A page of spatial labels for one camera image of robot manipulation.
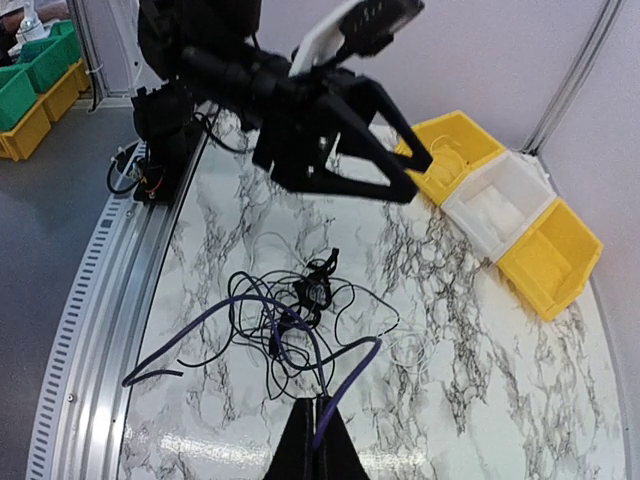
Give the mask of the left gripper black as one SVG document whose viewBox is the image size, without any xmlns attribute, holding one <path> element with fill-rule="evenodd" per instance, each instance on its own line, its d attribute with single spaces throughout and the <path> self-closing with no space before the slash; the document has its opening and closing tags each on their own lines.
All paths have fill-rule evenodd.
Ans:
<svg viewBox="0 0 640 480">
<path fill-rule="evenodd" d="M 409 147 L 410 156 L 397 154 L 401 165 L 425 173 L 433 158 L 386 90 L 351 73 L 338 74 L 319 94 L 265 119 L 252 161 L 290 192 L 410 203 L 417 186 L 403 172 L 400 180 L 382 185 L 349 179 L 327 168 L 329 155 L 337 150 L 385 170 L 385 148 L 369 130 L 376 115 Z"/>
</svg>

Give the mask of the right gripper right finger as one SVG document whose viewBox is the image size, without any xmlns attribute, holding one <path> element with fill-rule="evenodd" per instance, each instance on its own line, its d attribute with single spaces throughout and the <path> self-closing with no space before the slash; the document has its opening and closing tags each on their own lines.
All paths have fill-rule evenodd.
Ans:
<svg viewBox="0 0 640 480">
<path fill-rule="evenodd" d="M 369 480 L 338 409 L 321 430 L 321 420 L 330 400 L 330 397 L 317 397 L 315 402 L 315 437 L 319 438 L 315 449 L 315 478 Z"/>
</svg>

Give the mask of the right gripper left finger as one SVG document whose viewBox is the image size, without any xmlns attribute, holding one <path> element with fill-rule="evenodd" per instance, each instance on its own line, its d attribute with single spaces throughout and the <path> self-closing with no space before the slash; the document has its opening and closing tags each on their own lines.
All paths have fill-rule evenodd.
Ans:
<svg viewBox="0 0 640 480">
<path fill-rule="evenodd" d="M 270 480 L 313 478 L 313 400 L 297 399 L 267 470 Z"/>
</svg>

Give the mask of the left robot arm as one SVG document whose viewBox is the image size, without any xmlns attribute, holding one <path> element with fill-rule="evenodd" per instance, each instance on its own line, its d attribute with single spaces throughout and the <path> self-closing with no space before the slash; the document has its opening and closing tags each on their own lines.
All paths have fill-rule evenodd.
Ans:
<svg viewBox="0 0 640 480">
<path fill-rule="evenodd" d="M 405 204 L 431 154 L 384 88 L 344 62 L 377 55 L 423 8 L 344 2 L 285 58 L 249 43 L 257 1 L 143 1 L 138 42 L 179 97 L 210 100 L 258 132 L 252 161 L 284 189 Z"/>
</svg>

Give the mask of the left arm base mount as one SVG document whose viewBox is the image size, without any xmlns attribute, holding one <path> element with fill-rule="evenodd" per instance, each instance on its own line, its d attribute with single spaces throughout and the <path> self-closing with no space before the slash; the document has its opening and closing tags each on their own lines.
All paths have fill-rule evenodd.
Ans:
<svg viewBox="0 0 640 480">
<path fill-rule="evenodd" d="M 142 87 L 132 99 L 139 141 L 118 151 L 106 174 L 113 195 L 131 193 L 143 204 L 171 205 L 203 135 L 189 94 L 169 83 Z"/>
</svg>

